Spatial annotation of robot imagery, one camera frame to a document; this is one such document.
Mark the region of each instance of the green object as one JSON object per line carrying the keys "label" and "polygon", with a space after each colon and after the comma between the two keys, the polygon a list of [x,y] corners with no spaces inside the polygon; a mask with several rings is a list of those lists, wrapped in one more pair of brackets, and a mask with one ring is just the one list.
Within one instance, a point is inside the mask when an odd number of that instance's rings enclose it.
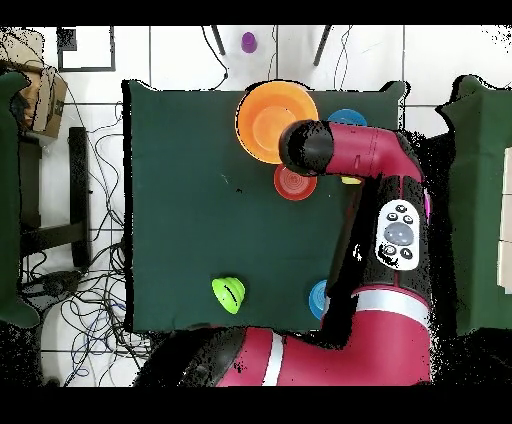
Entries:
{"label": "green object", "polygon": [[[396,129],[406,87],[386,88],[310,94],[322,119],[345,107],[369,125]],[[197,323],[319,329],[308,296],[329,273],[348,186],[325,176],[307,199],[283,199],[275,166],[248,155],[236,138],[244,92],[156,91],[129,81],[124,93],[131,103],[133,330]],[[225,275],[245,285],[236,314],[212,296],[210,282]]]}
{"label": "green object", "polygon": [[236,314],[244,300],[245,287],[238,278],[216,278],[212,281],[215,296],[224,309],[230,314]]}
{"label": "green object", "polygon": [[18,296],[20,275],[20,177],[18,126],[11,99],[28,86],[18,72],[0,76],[0,320],[21,328],[39,324],[39,314]]}
{"label": "green object", "polygon": [[512,296],[497,285],[496,266],[512,92],[487,88],[474,76],[454,87],[453,101],[439,110],[455,129],[449,184],[457,331],[512,329]]}

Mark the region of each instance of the purple bottle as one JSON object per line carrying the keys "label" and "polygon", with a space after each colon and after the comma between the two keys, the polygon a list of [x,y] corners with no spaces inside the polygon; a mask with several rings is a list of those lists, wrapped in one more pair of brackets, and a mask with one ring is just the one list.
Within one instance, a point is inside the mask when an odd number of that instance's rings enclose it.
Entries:
{"label": "purple bottle", "polygon": [[256,37],[252,32],[246,32],[242,36],[242,50],[246,53],[253,53],[258,47]]}

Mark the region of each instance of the yellow object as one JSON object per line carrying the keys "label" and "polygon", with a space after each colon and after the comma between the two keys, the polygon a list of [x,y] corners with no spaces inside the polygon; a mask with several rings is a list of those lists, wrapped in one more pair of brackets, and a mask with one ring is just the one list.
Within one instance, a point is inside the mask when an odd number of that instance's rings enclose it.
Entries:
{"label": "yellow object", "polygon": [[270,81],[252,89],[238,105],[235,130],[242,147],[265,163],[280,164],[279,137],[293,122],[318,120],[315,102],[298,84]]}
{"label": "yellow object", "polygon": [[353,177],[341,177],[343,184],[361,184],[361,180]]}

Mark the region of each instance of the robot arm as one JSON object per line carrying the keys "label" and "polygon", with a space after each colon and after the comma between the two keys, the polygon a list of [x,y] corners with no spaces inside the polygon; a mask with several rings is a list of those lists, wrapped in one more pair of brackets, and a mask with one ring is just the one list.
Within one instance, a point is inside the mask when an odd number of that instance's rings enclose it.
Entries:
{"label": "robot arm", "polygon": [[[422,172],[407,140],[383,129],[299,121],[282,134],[279,149],[285,166],[303,175],[340,174],[376,181],[375,210],[365,215],[369,242],[359,246],[364,273],[348,292],[357,302],[348,342],[343,349],[325,349],[270,329],[247,328],[243,334],[226,330],[196,355],[182,383],[412,385],[429,381],[427,217]],[[359,240],[352,235],[350,243],[357,245]],[[205,369],[215,371],[205,373]]]}

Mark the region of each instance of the green lime toy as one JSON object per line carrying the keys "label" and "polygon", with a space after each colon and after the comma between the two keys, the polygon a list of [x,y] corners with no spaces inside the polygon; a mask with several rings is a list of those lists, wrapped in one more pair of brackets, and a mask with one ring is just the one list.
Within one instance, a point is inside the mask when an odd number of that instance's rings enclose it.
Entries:
{"label": "green lime toy", "polygon": [[238,278],[216,278],[212,281],[213,293],[230,314],[236,314],[244,300],[245,287]]}

